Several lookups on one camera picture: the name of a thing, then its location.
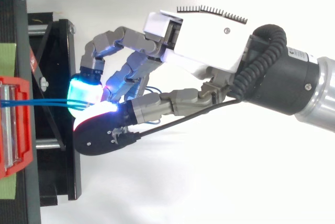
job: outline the label sticker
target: label sticker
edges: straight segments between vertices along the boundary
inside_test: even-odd
[[[37,60],[31,48],[30,48],[30,68],[32,73],[34,74],[37,68]]]
[[[296,50],[296,49],[290,48],[290,47],[287,47],[287,49],[288,49],[288,55],[291,58],[296,58],[296,59],[308,62],[308,55],[307,55],[307,53],[302,52],[300,50]]]
[[[318,64],[318,60],[311,54],[308,54],[309,62]]]

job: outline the black coiled cable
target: black coiled cable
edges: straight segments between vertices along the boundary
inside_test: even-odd
[[[244,100],[244,96],[250,89],[250,86],[258,78],[266,74],[267,70],[286,49],[286,33],[277,25],[268,24],[261,26],[253,32],[253,35],[269,41],[270,45],[260,57],[256,58],[235,77],[228,96],[236,98],[239,101]]]

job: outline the silver cylinder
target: silver cylinder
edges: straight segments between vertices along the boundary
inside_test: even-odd
[[[29,25],[28,34],[30,36],[43,36],[46,33],[48,25]]]
[[[335,61],[318,58],[319,83],[307,106],[295,117],[300,121],[335,132]]]
[[[58,149],[60,148],[57,139],[37,139],[36,149]]]

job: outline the black metal frame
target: black metal frame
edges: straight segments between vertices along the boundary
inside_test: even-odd
[[[50,13],[28,15],[29,25],[37,20],[41,25],[48,24],[44,35],[29,36],[38,62],[33,73],[34,98],[66,98],[69,81],[75,74],[72,24],[66,19],[52,21],[50,18]],[[40,87],[42,77],[49,82],[45,92]],[[35,107],[35,121],[36,138],[56,138],[60,146],[37,150],[41,206],[57,205],[57,195],[78,199],[81,195],[80,155],[72,143],[73,117],[63,107]]]
[[[0,0],[0,43],[16,43],[15,75],[31,83],[26,1]],[[41,223],[33,111],[31,135],[33,161],[17,173],[15,200],[0,200],[0,223]]]
[[[17,45],[15,76],[30,82],[30,94],[33,98],[66,98],[70,77],[75,73],[71,23],[68,20],[53,22],[50,20],[52,14],[48,13],[49,18],[46,16],[42,21],[47,20],[50,23],[49,36],[29,38],[28,17],[34,15],[36,14],[28,16],[25,0],[0,0],[0,43]],[[39,59],[39,67],[33,78],[30,68],[30,43]],[[56,60],[61,70],[57,69]],[[45,93],[39,87],[42,75],[50,83]],[[40,121],[43,117],[43,122],[47,124],[35,124],[35,118]],[[67,194],[69,200],[79,198],[80,156],[73,148],[72,121],[67,110],[36,107],[31,111],[33,161],[17,173],[15,199],[0,200],[0,223],[39,224],[40,205],[56,205],[57,195]],[[39,138],[57,138],[61,148],[37,151],[36,135]]]

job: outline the black bracket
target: black bracket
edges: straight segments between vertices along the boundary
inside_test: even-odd
[[[71,76],[75,74],[74,26],[67,19],[53,21],[52,13],[28,14],[31,27],[44,27],[29,33],[32,49],[34,98],[66,98]],[[42,87],[41,79],[48,82]],[[73,148],[73,117],[63,107],[34,107],[40,205],[57,205],[57,195],[76,200],[81,195],[80,155]],[[57,147],[39,149],[39,142],[54,140]]]

